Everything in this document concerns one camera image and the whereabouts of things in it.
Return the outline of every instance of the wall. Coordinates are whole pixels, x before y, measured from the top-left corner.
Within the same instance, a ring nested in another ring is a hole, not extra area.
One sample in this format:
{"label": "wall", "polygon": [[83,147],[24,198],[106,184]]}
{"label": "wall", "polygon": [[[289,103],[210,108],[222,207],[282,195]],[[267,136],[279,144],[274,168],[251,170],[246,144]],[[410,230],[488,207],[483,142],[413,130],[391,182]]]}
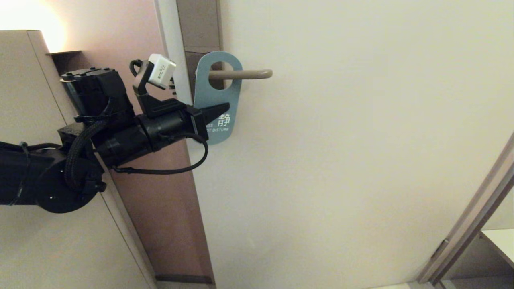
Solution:
{"label": "wall", "polygon": [[193,172],[218,288],[413,280],[512,133],[513,8],[221,1],[224,50],[274,76]]}
{"label": "wall", "polygon": [[[56,104],[51,86],[59,79],[44,50],[37,31],[0,31],[1,141],[60,141],[56,130],[66,126],[71,111]],[[119,212],[107,205],[115,190],[108,183],[106,192],[66,214],[1,206],[0,287],[155,288],[120,231]]]}
{"label": "wall", "polygon": [[[82,62],[115,68],[123,79],[136,113],[128,64],[163,53],[155,6],[142,1],[18,1],[6,6],[0,29],[42,29],[52,52],[81,50]],[[169,91],[149,87],[153,96]],[[128,166],[181,168],[189,165],[183,142],[139,158]],[[173,176],[113,173],[123,202],[156,274],[210,276],[211,267],[192,174]]]}

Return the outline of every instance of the beige door handle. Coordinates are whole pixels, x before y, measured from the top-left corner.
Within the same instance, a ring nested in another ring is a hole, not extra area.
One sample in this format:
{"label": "beige door handle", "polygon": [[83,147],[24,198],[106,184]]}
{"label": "beige door handle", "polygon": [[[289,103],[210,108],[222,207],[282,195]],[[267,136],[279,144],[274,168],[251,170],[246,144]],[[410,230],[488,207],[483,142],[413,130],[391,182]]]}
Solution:
{"label": "beige door handle", "polygon": [[211,80],[225,79],[266,79],[273,75],[271,69],[261,70],[212,70],[209,72]]}

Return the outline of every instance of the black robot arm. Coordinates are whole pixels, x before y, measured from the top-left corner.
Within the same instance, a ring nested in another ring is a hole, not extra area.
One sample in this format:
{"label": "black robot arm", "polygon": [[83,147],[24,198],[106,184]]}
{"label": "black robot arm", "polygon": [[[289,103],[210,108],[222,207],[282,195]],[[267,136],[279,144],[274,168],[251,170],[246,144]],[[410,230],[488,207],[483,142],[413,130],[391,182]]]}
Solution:
{"label": "black robot arm", "polygon": [[[149,95],[146,84],[168,86],[174,67],[160,55],[131,62],[133,88],[143,111],[139,115],[135,115],[114,69],[92,67],[62,75],[61,81],[79,112],[76,123],[58,130],[62,145],[0,142],[0,204],[39,205],[55,213],[84,206],[106,187],[95,152],[118,173],[176,174],[201,165],[208,153],[206,125],[230,105],[196,109],[174,98],[161,101]],[[196,164],[172,170],[119,167],[184,138],[205,147]]]}

